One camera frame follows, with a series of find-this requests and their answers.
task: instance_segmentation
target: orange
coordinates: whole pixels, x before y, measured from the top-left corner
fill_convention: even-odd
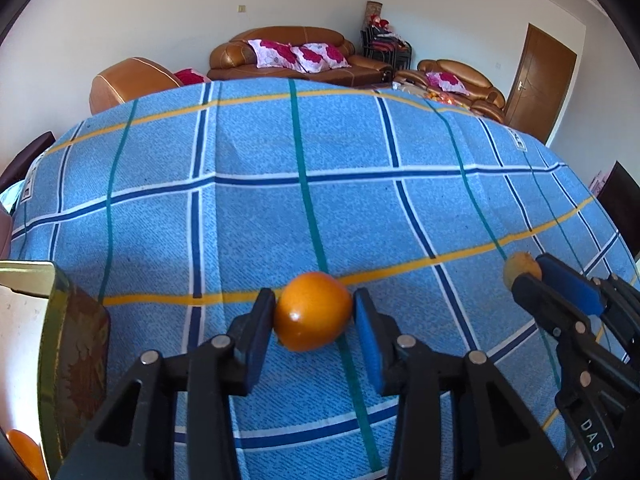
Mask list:
[[[513,282],[521,274],[531,274],[534,278],[542,280],[542,269],[530,253],[517,252],[507,258],[502,268],[502,280],[504,286],[511,290]]]
[[[351,294],[324,272],[306,272],[283,289],[273,316],[279,341],[293,352],[315,350],[337,339],[351,317]]]
[[[6,433],[6,439],[20,457],[22,463],[37,480],[49,479],[40,446],[31,437],[18,430],[9,430]]]

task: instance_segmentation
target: label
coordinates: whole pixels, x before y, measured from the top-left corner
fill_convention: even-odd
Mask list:
[[[36,170],[38,169],[38,164],[40,163],[40,160],[42,159],[45,153],[47,152],[46,151],[42,152],[40,155],[37,156],[36,160],[34,160],[31,163],[31,167],[27,172],[27,176],[24,178],[24,187],[22,188],[22,196],[20,197],[20,203],[31,198],[31,195],[33,194],[33,186],[36,181]]]
[[[511,134],[511,139],[513,139],[513,143],[516,145],[516,148],[518,148],[521,152],[526,152],[527,145],[524,143],[524,140],[522,140],[520,134],[512,130],[511,128],[507,128],[507,130]]]

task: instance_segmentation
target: green stripe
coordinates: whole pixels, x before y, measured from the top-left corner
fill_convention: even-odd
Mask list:
[[[298,111],[298,94],[296,92],[296,84],[293,79],[289,79],[289,91],[291,95],[291,119],[293,122],[293,139],[296,145],[296,161],[298,163],[298,177],[300,179],[300,191],[302,192],[302,202],[305,205],[306,221],[309,225],[309,232],[311,234],[311,241],[316,253],[316,260],[318,261],[318,268],[322,272],[329,273],[329,268],[326,262],[326,255],[324,254],[324,248],[322,247],[322,240],[320,238],[320,231],[318,230],[318,222],[316,221],[316,215],[314,214],[314,206],[311,201],[311,193],[309,193],[309,182],[306,179],[306,165],[305,165],[305,152],[302,147],[302,132],[300,130],[300,113]],[[380,471],[382,469],[382,462],[380,462],[380,455],[376,442],[373,438],[373,431],[369,425],[369,417],[367,416],[367,406],[364,403],[364,397],[360,388],[360,382],[358,381],[358,374],[356,367],[353,364],[353,357],[349,350],[349,344],[347,338],[342,334],[336,344],[340,352],[340,358],[342,360],[342,368],[344,369],[344,375],[347,379],[347,386],[349,387],[349,393],[351,394],[351,402],[356,413],[356,420],[360,427],[360,434],[364,443],[365,451],[369,459],[369,467],[372,472]]]
[[[120,138],[120,144],[118,145],[118,149],[116,150],[116,155],[113,157],[113,164],[111,165],[111,174],[109,175],[109,183],[107,185],[107,200],[105,202],[104,208],[107,213],[107,261],[104,264],[104,274],[102,276],[102,283],[100,284],[100,292],[98,293],[98,303],[102,304],[102,300],[104,300],[104,291],[107,289],[107,282],[109,281],[109,275],[111,273],[111,263],[113,260],[113,219],[111,218],[111,193],[113,192],[113,181],[116,177],[116,168],[118,167],[118,161],[120,160],[120,155],[122,155],[122,150],[124,149],[124,144],[127,142],[127,136],[129,135],[129,129],[131,128],[131,122],[133,121],[133,117],[136,114],[136,108],[138,107],[138,100],[133,101],[131,105],[131,113],[129,114],[129,120],[127,121],[127,125],[124,127],[122,132],[122,137]]]
[[[460,167],[460,175],[462,175],[462,181],[465,183],[466,193],[469,195],[469,198],[471,199],[471,202],[473,203],[474,208],[476,208],[476,213],[478,213],[478,216],[480,217],[480,220],[482,221],[482,225],[484,225],[484,228],[486,229],[487,233],[489,233],[489,237],[491,238],[491,241],[494,243],[495,248],[500,253],[500,256],[502,257],[502,259],[506,260],[507,259],[507,255],[505,254],[504,249],[498,243],[498,238],[495,237],[494,232],[489,227],[489,222],[487,222],[486,218],[484,217],[484,214],[482,213],[482,210],[480,209],[480,206],[478,205],[478,202],[476,202],[476,197],[474,196],[473,192],[471,191],[471,186],[469,185],[469,180],[466,177],[465,165],[462,162],[462,157],[460,156],[460,150],[458,149],[458,145],[456,144],[456,139],[453,136],[453,131],[451,129],[449,121],[447,121],[446,118],[439,111],[437,111],[436,108],[433,107],[433,105],[431,105],[431,103],[429,102],[428,99],[425,99],[424,101],[429,105],[431,110],[436,112],[436,115],[442,120],[442,122],[447,127],[447,131],[449,132],[449,137],[451,139],[451,143],[453,145],[453,149],[456,152],[456,158],[458,160],[458,165]]]
[[[554,210],[551,209],[551,204],[549,203],[549,200],[546,199],[545,194],[542,192],[542,188],[540,187],[540,184],[538,183],[538,179],[536,178],[536,173],[533,171],[533,168],[531,167],[531,163],[529,162],[529,157],[527,156],[527,153],[526,152],[522,152],[522,155],[524,156],[524,160],[526,160],[527,164],[529,165],[529,169],[531,170],[531,174],[533,176],[533,180],[536,183],[536,187],[538,188],[538,191],[540,192],[540,195],[542,195],[542,198],[545,200],[546,206],[549,208],[549,212],[551,213],[551,216],[556,221],[556,225],[560,228],[560,231],[562,233],[562,237],[564,237],[564,240],[566,241],[567,245],[571,249],[571,252],[574,255],[575,261],[578,262],[578,265],[580,266],[580,273],[582,273],[584,271],[584,267],[580,263],[580,259],[578,258],[578,255],[575,253],[574,247],[571,245],[571,242],[569,241],[569,238],[567,238],[566,233],[564,232],[564,229],[562,228],[562,226],[560,225],[560,222],[558,221],[558,218],[556,218],[556,215],[554,214]]]
[[[433,107],[433,105],[431,105],[428,99],[425,99],[425,102],[430,106],[430,108],[434,112],[436,112],[436,115],[445,123],[445,126],[447,127],[447,131],[449,132],[449,137],[451,138],[451,143],[453,144],[453,149],[456,152],[456,158],[458,159],[458,165],[460,167],[460,175],[462,176],[462,180],[465,183],[466,193],[469,195],[471,202],[476,208],[476,212],[478,213],[478,216],[480,217],[482,224],[484,225],[484,228],[486,229],[487,233],[489,233],[489,236],[491,237],[491,240],[494,243],[495,248],[498,249],[498,252],[500,253],[500,256],[502,257],[502,259],[506,261],[507,254],[504,252],[504,249],[498,243],[498,239],[495,237],[494,232],[489,227],[489,222],[484,217],[484,214],[482,213],[482,210],[480,209],[480,206],[478,205],[478,202],[476,202],[476,198],[474,197],[474,194],[471,191],[471,186],[469,186],[468,179],[466,178],[465,167],[462,162],[462,157],[460,156],[460,150],[458,150],[458,145],[456,144],[456,139],[453,136],[453,131],[451,129],[449,121],[447,121],[447,119],[443,115],[441,115],[441,113],[437,111],[436,108]],[[558,369],[556,368],[556,361],[554,359],[553,352],[551,351],[551,346],[549,345],[549,341],[546,339],[544,331],[540,329],[537,323],[536,323],[536,326],[538,327],[538,333],[542,338],[542,343],[545,346],[546,357],[549,360],[549,364],[551,365],[551,370],[554,375],[554,381],[556,382],[556,386],[558,387],[558,389],[560,389],[560,375],[558,374]]]
[[[542,328],[540,328],[540,325],[536,323],[536,326],[538,327],[538,333],[540,334],[542,343],[545,346],[546,357],[547,359],[549,359],[549,364],[551,364],[551,371],[553,372],[553,375],[554,375],[554,382],[556,383],[556,388],[558,388],[559,390],[561,386],[560,374],[558,373],[558,368],[556,367],[556,360],[554,359],[554,354],[551,351],[551,345],[549,344],[549,339],[546,338],[546,333],[544,330],[542,330]]]

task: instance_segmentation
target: yellow stripe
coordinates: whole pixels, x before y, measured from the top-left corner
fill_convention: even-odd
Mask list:
[[[560,412],[556,408],[551,412],[551,415],[549,415],[546,418],[546,420],[542,423],[542,431],[548,430],[549,426],[551,426],[553,421],[556,420],[556,416],[558,416],[558,415],[560,415]]]
[[[306,90],[306,91],[299,92],[298,97],[318,97],[318,96],[348,95],[348,94],[378,96],[377,94],[374,94],[371,90],[331,89],[331,90]],[[419,108],[420,110],[433,112],[433,110],[428,106],[421,105],[420,103],[412,101],[411,99],[407,99],[407,98],[395,96],[395,95],[389,95],[389,94],[384,94],[380,96],[384,97],[385,99],[389,99],[391,101],[397,101],[399,103],[404,103],[414,108]],[[151,114],[145,117],[140,117],[131,121],[131,125],[135,126],[136,124],[144,124],[144,123],[149,123],[151,121],[159,121],[159,120],[167,119],[170,117],[176,117],[180,115],[191,114],[194,112],[200,112],[202,110],[206,110],[207,108],[210,108],[215,105],[219,105],[219,106],[242,105],[247,103],[258,103],[258,102],[264,102],[264,101],[277,101],[280,99],[289,99],[289,97],[290,95],[287,93],[287,94],[255,95],[255,96],[239,97],[239,98],[233,98],[233,99],[222,99],[220,101],[213,100],[204,105],[187,106],[185,108],[178,108],[177,110],[171,110],[168,112],[161,112],[159,114]],[[473,113],[467,112],[466,110],[458,109],[458,108],[449,108],[449,107],[438,108],[436,111],[453,112],[453,113],[468,115],[468,116],[473,115]],[[60,144],[55,145],[53,148],[50,148],[49,151],[46,152],[44,156],[51,155],[52,153],[62,150],[67,146],[78,144],[83,140],[91,139],[93,137],[98,137],[111,132],[116,132],[117,130],[123,129],[126,126],[126,124],[127,123],[114,124],[112,126],[100,128],[99,130],[95,130],[81,137],[77,137],[73,140],[68,140],[67,142],[61,142]]]
[[[575,215],[580,209],[586,206],[593,200],[593,197],[589,197],[584,200],[578,207],[571,209],[571,211],[558,217],[558,222],[564,222],[571,216]],[[510,242],[517,240],[524,240],[535,234],[539,234],[556,225],[556,220],[551,220],[542,225],[533,228],[531,231],[523,231],[521,233],[507,235],[498,240],[501,246],[504,246]],[[365,270],[364,272],[357,272],[355,274],[348,274],[347,276],[341,276],[338,280],[344,285],[356,285],[358,283],[373,282],[375,280],[382,280],[383,278],[389,278],[390,276],[397,276],[405,272],[411,272],[412,270],[422,269],[424,267],[430,267],[437,264],[443,264],[453,260],[459,260],[460,258],[467,258],[469,256],[476,256],[478,254],[487,253],[495,250],[494,243],[487,243],[481,246],[471,247],[468,249],[461,249],[458,251],[452,251],[446,254],[440,254],[435,258],[419,258],[403,264],[398,264],[390,267],[383,267],[382,269]],[[280,289],[274,290],[276,294],[279,294]],[[169,296],[165,294],[129,294],[126,296],[111,296],[110,298],[104,298],[105,306],[113,306],[126,303],[171,303],[181,305],[205,305],[205,304],[217,304],[217,303],[240,303],[243,301],[253,301],[258,295],[258,290],[240,290],[236,292],[219,292],[216,294],[205,294],[202,298],[194,299],[191,296]]]

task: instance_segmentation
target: white wall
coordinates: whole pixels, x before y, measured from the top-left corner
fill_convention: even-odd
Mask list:
[[[32,0],[0,46],[0,171],[39,134],[87,117],[92,78],[113,63],[143,56],[206,72],[214,47],[263,25],[327,27],[359,42],[366,1]]]
[[[414,64],[421,59],[462,61],[485,74],[505,98],[518,69],[527,27],[532,23],[577,54],[571,95],[585,26],[549,0],[376,1],[383,3],[383,17],[412,44]]]
[[[551,148],[586,184],[616,160],[640,182],[640,69],[611,20],[596,18]]]

